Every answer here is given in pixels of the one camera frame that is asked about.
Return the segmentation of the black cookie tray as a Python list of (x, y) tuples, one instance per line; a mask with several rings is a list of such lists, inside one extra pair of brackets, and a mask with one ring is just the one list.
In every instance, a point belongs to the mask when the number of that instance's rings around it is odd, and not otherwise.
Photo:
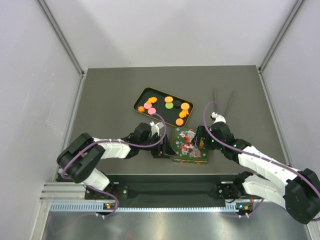
[[(172, 109), (167, 109), (165, 107), (165, 97), (167, 96), (171, 96), (173, 97), (173, 101), (174, 100), (180, 100), (181, 104), (182, 103), (188, 103), (190, 105), (190, 108), (187, 110), (189, 115), (187, 115), (187, 117), (182, 118), (184, 121), (184, 124), (182, 126), (177, 126), (176, 125), (176, 119), (179, 118), (179, 113), (182, 111), (181, 107), (180, 108), (175, 108), (173, 107)], [(152, 104), (152, 108), (156, 109), (156, 113), (153, 115), (149, 115), (148, 114), (148, 109), (145, 109), (144, 112), (142, 112), (141, 114), (146, 115), (146, 116), (152, 116), (152, 118), (154, 119), (159, 119), (158, 115), (160, 115), (164, 121), (166, 122), (166, 124), (173, 126), (173, 127), (185, 127), (190, 116), (191, 113), (194, 109), (194, 104), (188, 100), (182, 99), (180, 97), (174, 96), (172, 94), (154, 89), (152, 87), (147, 87), (145, 88), (142, 93), (140, 94), (140, 96), (137, 98), (137, 100), (135, 101), (134, 105), (133, 105), (133, 109), (138, 112), (138, 107), (139, 106), (144, 106), (144, 104), (147, 102), (147, 100), (151, 97), (156, 97), (157, 98), (157, 102)]]

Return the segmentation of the pink round cookie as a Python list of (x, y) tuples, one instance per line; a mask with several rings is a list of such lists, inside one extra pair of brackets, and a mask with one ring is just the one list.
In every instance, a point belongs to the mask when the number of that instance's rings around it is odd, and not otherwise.
[(147, 113), (149, 115), (154, 115), (157, 112), (157, 110), (154, 107), (151, 107), (147, 110)]

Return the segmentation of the gold cookie tin box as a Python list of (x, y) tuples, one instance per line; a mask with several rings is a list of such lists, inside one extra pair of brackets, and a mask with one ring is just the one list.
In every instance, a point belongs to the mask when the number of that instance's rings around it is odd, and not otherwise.
[(202, 161), (202, 160), (194, 160), (194, 159), (178, 159), (178, 158), (173, 158), (173, 162), (175, 163), (183, 163), (183, 164), (206, 164), (207, 161)]

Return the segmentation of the orange dotted cookie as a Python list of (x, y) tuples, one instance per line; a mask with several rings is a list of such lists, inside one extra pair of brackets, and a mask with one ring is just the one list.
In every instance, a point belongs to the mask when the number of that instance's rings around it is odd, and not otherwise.
[(190, 105), (187, 102), (184, 102), (180, 107), (183, 111), (187, 111), (190, 108)]
[(167, 96), (167, 97), (164, 98), (164, 101), (166, 103), (172, 103), (173, 102), (173, 97), (172, 96)]

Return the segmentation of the orange star cookie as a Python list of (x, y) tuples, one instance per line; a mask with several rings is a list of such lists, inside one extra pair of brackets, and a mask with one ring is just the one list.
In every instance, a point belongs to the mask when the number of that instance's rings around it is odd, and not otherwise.
[(144, 112), (145, 112), (144, 106), (139, 106), (139, 107), (137, 108), (137, 111), (138, 111), (139, 113), (144, 113)]

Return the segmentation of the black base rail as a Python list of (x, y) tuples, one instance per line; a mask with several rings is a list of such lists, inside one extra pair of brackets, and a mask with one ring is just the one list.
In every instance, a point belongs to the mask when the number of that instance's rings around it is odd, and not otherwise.
[(224, 207), (250, 197), (234, 186), (235, 174), (114, 174), (106, 191), (122, 208)]

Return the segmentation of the pink cookie upper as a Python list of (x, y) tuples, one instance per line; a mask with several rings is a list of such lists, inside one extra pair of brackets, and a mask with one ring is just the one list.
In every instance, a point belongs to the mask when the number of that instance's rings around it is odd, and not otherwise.
[(148, 110), (148, 109), (150, 109), (150, 108), (152, 107), (152, 104), (149, 103), (149, 102), (146, 102), (143, 106), (144, 106), (144, 108), (145, 108), (146, 110)]

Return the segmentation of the orange dotted cookie top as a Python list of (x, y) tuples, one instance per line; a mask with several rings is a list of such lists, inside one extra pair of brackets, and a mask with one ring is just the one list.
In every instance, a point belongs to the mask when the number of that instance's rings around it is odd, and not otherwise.
[(167, 97), (164, 98), (164, 101), (166, 103), (172, 103), (173, 102), (173, 97), (172, 96), (167, 96)]

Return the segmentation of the gold tin lid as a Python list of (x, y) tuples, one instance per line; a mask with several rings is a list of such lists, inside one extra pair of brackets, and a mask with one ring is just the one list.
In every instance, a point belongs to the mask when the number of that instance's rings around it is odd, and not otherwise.
[(176, 127), (173, 132), (173, 149), (177, 152), (175, 159), (183, 160), (209, 160), (209, 151), (204, 148), (203, 141), (200, 141), (199, 147), (192, 142), (196, 136), (196, 131), (190, 127)]

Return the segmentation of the orange fish cookie left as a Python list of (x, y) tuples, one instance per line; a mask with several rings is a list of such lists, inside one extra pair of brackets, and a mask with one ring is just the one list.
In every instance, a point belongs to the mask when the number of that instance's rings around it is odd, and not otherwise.
[(158, 101), (158, 99), (156, 97), (150, 97), (147, 102), (149, 104), (155, 104)]

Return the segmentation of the orange round cookie bottom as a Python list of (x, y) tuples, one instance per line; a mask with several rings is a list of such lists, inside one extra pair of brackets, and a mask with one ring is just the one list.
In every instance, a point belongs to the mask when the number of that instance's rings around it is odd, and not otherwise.
[(175, 124), (176, 124), (177, 126), (183, 126), (183, 125), (184, 125), (184, 120), (183, 120), (182, 118), (177, 118), (177, 119), (175, 120)]

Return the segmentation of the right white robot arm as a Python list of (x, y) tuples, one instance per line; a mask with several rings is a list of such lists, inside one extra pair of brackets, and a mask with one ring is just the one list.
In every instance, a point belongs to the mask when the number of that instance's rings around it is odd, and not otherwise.
[(298, 170), (263, 154), (251, 143), (235, 138), (225, 118), (213, 112), (211, 126), (197, 127), (193, 143), (206, 150), (219, 150), (225, 158), (252, 172), (240, 173), (233, 192), (239, 198), (254, 195), (284, 208), (301, 224), (319, 221), (320, 180), (309, 168)]

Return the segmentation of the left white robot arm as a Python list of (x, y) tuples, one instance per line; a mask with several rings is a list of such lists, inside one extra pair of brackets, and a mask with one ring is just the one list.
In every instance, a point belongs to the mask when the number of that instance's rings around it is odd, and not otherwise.
[(127, 137), (118, 139), (99, 139), (83, 133), (57, 157), (61, 176), (76, 184), (91, 186), (102, 198), (109, 198), (114, 187), (108, 177), (97, 169), (100, 160), (130, 159), (141, 150), (149, 151), (153, 158), (177, 156), (167, 134), (160, 133), (160, 129), (165, 127), (162, 122), (141, 122)]

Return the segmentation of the black cookie in tray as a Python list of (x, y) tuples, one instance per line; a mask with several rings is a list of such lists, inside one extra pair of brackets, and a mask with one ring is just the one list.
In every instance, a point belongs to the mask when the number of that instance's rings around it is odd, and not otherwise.
[(174, 100), (173, 101), (173, 106), (175, 107), (175, 108), (180, 108), (181, 107), (181, 104), (182, 104), (182, 102), (180, 101), (180, 100)]

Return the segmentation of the orange fish cookie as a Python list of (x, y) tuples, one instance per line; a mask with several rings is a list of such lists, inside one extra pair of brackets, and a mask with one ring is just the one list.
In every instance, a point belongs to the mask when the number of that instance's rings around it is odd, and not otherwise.
[(158, 99), (156, 97), (150, 97), (147, 102), (149, 104), (155, 104), (158, 101)]
[(187, 115), (189, 115), (189, 112), (187, 110), (182, 110), (179, 113), (179, 118), (183, 119), (183, 118), (187, 117)]

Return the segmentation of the green cookie upper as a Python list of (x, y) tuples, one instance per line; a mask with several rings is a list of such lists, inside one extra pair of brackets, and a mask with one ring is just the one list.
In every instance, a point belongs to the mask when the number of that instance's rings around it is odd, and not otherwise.
[(165, 108), (166, 108), (166, 109), (169, 109), (169, 110), (170, 110), (170, 109), (172, 109), (173, 107), (174, 107), (174, 104), (173, 104), (172, 102), (165, 104)]

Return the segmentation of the orange dotted cookie right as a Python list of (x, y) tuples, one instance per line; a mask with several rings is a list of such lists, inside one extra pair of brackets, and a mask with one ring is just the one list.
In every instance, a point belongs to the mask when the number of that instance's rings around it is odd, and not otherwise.
[(184, 102), (180, 107), (183, 111), (187, 111), (190, 108), (190, 105), (187, 102)]

